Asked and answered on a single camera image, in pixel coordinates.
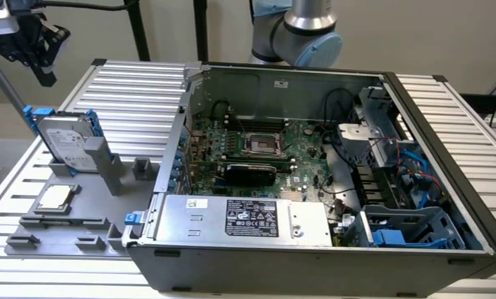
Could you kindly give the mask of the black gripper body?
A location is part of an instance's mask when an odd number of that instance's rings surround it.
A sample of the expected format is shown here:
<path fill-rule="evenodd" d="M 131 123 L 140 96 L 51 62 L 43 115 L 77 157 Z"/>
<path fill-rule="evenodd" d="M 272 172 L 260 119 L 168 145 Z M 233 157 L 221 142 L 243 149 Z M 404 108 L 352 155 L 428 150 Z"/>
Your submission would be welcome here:
<path fill-rule="evenodd" d="M 52 24 L 43 9 L 12 14 L 0 9 L 0 56 L 25 66 L 51 67 L 71 32 Z"/>

